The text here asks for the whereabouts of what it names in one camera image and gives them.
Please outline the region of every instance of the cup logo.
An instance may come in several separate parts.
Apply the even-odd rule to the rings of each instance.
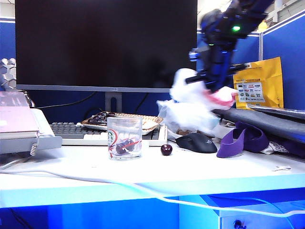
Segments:
[[[118,135],[117,133],[112,130],[112,129],[109,129],[108,130],[108,145],[109,146],[112,146],[116,143],[116,141],[118,140]]]

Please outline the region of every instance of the cherry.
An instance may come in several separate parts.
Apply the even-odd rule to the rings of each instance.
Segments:
[[[131,139],[128,139],[124,142],[124,146],[128,151],[134,150],[134,142]]]
[[[126,148],[125,148],[124,144],[122,144],[122,143],[121,144],[117,144],[115,150],[116,150],[116,152],[118,154],[125,154],[125,153],[127,153]]]
[[[172,153],[173,147],[171,145],[165,144],[161,146],[161,152],[164,156],[168,156]]]

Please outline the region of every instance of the white plastic bag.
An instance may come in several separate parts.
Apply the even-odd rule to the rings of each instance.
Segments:
[[[229,87],[223,87],[215,93],[210,93],[206,89],[204,82],[185,83],[185,79],[196,76],[197,72],[193,69],[179,69],[174,78],[172,88],[170,89],[171,98],[180,103],[200,103],[207,110],[213,109],[228,110],[235,103],[237,90]]]
[[[212,129],[219,118],[208,111],[200,103],[175,103],[174,100],[157,101],[159,117],[167,128],[176,133],[178,130],[190,133],[201,131],[213,136]]]
[[[235,103],[237,91],[224,87],[212,94],[206,89],[204,82],[185,83],[186,78],[196,75],[196,71],[186,68],[176,72],[170,89],[172,100],[157,101],[158,116],[163,118],[169,133],[177,133],[178,130],[189,133],[201,131],[213,137],[213,129],[219,118],[211,110],[229,109]]]

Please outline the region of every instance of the computer mouse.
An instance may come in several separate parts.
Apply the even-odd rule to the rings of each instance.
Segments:
[[[216,153],[217,147],[207,136],[200,133],[191,133],[176,139],[180,148],[189,149],[198,153]]]

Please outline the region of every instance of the white desk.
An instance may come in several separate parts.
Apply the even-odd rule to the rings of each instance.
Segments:
[[[305,187],[305,160],[243,152],[232,158],[200,154],[174,146],[163,156],[146,147],[142,157],[112,161],[104,146],[63,146],[38,151],[40,162],[10,169],[36,168],[81,177],[137,183],[164,196],[233,193]],[[289,165],[287,171],[273,171]],[[117,184],[58,178],[48,174],[0,174],[0,208],[152,198]]]

